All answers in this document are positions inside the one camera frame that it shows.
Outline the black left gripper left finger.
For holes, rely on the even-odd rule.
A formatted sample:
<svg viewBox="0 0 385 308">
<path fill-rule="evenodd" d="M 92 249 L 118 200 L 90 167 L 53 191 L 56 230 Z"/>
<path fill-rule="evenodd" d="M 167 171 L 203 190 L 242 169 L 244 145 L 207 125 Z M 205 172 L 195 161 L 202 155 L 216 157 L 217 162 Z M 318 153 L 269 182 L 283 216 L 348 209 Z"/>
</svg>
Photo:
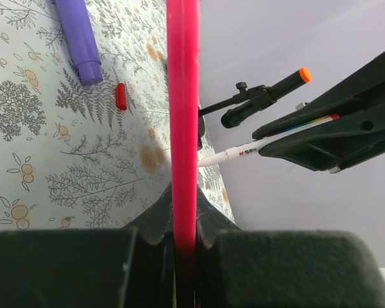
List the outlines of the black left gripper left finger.
<svg viewBox="0 0 385 308">
<path fill-rule="evenodd" d="M 0 307 L 172 307 L 171 202 L 123 228 L 0 232 Z"/>
</svg>

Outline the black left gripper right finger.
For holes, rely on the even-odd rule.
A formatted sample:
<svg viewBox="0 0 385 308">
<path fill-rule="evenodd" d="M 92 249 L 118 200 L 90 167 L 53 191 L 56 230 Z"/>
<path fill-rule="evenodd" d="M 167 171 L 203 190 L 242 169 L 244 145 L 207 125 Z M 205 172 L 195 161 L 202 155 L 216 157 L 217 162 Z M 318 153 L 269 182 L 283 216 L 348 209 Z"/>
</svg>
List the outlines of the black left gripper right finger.
<svg viewBox="0 0 385 308">
<path fill-rule="evenodd" d="M 197 195 L 199 307 L 385 307 L 366 243 L 343 231 L 244 231 Z"/>
</svg>

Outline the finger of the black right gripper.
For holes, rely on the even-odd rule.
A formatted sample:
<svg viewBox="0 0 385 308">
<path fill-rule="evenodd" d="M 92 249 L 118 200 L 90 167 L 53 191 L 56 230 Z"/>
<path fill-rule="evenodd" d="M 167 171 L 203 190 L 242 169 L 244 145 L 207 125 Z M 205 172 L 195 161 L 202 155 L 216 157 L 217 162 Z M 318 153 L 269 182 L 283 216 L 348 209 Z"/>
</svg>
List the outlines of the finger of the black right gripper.
<svg viewBox="0 0 385 308">
<path fill-rule="evenodd" d="M 301 109 L 256 129 L 252 138 L 259 140 L 326 115 L 341 115 L 344 108 L 355 112 L 366 93 L 379 85 L 385 85 L 385 52 Z"/>
<path fill-rule="evenodd" d="M 312 171 L 343 171 L 385 153 L 385 94 L 346 100 L 331 113 L 339 117 L 272 142 L 259 155 Z"/>
</svg>

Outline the red capped whiteboard marker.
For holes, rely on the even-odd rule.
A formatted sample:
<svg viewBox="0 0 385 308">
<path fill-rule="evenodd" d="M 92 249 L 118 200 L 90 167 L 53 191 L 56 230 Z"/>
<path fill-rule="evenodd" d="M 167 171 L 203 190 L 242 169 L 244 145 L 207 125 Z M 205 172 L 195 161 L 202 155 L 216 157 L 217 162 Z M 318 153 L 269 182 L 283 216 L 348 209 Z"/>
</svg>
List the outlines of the red capped whiteboard marker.
<svg viewBox="0 0 385 308">
<path fill-rule="evenodd" d="M 226 149 L 225 151 L 213 154 L 211 156 L 205 157 L 198 161 L 197 166 L 198 167 L 209 167 L 216 164 L 220 164 L 223 162 L 228 162 L 240 157 L 245 157 L 254 153 L 257 153 L 259 150 L 261 150 L 263 147 L 267 146 L 268 144 L 275 142 L 277 140 L 283 139 L 284 137 L 287 137 L 289 135 L 301 132 L 303 130 L 307 130 L 310 128 L 313 128 L 315 126 L 333 121 L 339 119 L 339 115 L 332 114 L 332 115 L 326 115 L 324 117 L 315 119 L 313 121 L 310 121 L 308 123 L 304 123 L 298 126 L 294 126 L 288 130 L 285 130 L 280 133 L 276 133 L 267 137 L 264 137 L 262 139 L 248 142 L 246 144 L 242 144 L 240 146 L 235 146 L 233 148 Z"/>
</svg>

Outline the pink framed whiteboard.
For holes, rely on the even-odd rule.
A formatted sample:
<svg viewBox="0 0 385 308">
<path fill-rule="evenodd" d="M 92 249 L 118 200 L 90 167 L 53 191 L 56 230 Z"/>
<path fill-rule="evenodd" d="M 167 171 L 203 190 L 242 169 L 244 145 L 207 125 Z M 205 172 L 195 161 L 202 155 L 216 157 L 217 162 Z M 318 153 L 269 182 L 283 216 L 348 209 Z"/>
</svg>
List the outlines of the pink framed whiteboard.
<svg viewBox="0 0 385 308">
<path fill-rule="evenodd" d="M 195 306 L 199 2 L 167 2 L 167 70 L 177 307 Z"/>
</svg>

